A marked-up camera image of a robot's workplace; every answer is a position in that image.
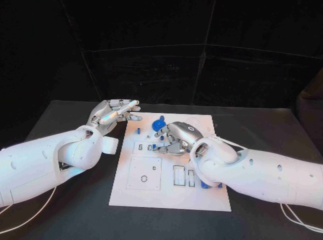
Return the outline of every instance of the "small blue piece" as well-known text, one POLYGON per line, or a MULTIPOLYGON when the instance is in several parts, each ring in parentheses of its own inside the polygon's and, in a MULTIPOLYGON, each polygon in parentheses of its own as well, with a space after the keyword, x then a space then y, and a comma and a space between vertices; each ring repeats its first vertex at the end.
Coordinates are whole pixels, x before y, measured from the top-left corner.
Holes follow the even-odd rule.
POLYGON ((201 181, 201 187, 204 189, 211 189, 212 188, 204 181, 201 181))
POLYGON ((166 125, 168 123, 165 122, 165 116, 162 115, 160 119, 153 122, 152 128, 157 132, 166 125))

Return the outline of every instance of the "gray hand part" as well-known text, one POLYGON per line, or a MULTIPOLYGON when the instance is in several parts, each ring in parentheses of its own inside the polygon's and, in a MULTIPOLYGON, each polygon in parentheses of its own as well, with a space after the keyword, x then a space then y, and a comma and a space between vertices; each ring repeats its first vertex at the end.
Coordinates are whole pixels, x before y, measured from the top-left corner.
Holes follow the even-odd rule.
POLYGON ((129 111, 140 111, 137 100, 113 99, 104 100, 93 109, 87 125, 98 129, 106 136, 121 121, 142 121, 143 118, 129 113, 129 111))
POLYGON ((173 156, 182 156, 188 150, 194 148, 195 143, 204 138, 199 130, 185 122, 169 123, 155 134, 157 138, 166 134, 170 142, 169 146, 162 146, 153 150, 162 154, 172 154, 173 156))

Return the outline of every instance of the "table surface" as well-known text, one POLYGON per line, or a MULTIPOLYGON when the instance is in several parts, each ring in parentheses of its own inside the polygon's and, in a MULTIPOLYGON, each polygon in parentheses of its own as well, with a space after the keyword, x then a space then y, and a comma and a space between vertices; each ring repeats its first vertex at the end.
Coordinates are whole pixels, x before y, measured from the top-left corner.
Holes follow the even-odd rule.
MULTIPOLYGON (((71 131, 87 123, 97 102, 52 101, 28 141, 71 131)), ((290 109, 142 104, 142 112, 212 115, 215 133, 250 149, 323 164, 323 157, 290 109)), ((116 155, 67 181, 38 217, 0 239, 323 239, 323 234, 292 223, 277 203, 228 187, 232 212, 110 206, 127 123, 107 135, 119 138, 116 155)), ((15 204, 0 215, 0 231, 38 212, 51 191, 15 204)), ((305 223, 323 228, 323 211, 292 206, 305 223)))

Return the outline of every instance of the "blue component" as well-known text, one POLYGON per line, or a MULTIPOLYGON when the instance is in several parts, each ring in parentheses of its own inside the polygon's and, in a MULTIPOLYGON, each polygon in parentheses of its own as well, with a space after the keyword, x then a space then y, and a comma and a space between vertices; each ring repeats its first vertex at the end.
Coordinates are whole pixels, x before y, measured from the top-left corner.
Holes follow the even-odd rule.
POLYGON ((201 187, 204 189, 211 189, 212 188, 204 181, 201 181, 201 187))
POLYGON ((165 122, 165 116, 160 116, 160 119, 156 120, 152 124, 152 128, 153 130, 157 132, 165 126, 166 126, 166 122, 165 122))

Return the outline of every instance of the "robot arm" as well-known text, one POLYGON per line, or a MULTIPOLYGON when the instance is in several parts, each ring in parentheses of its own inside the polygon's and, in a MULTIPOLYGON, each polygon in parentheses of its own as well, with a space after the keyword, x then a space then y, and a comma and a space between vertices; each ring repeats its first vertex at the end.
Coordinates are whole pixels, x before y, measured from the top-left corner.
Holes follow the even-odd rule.
POLYGON ((173 122, 156 133, 170 145, 155 151, 189 152, 196 175, 209 186, 227 184, 237 192, 280 204, 323 210, 323 165, 253 149, 235 151, 217 135, 204 137, 194 126, 173 122))
POLYGON ((93 168, 101 153, 116 154, 119 140, 106 135, 117 122, 140 121, 137 100, 106 100, 94 108, 87 125, 0 151, 0 207, 55 188, 93 168))

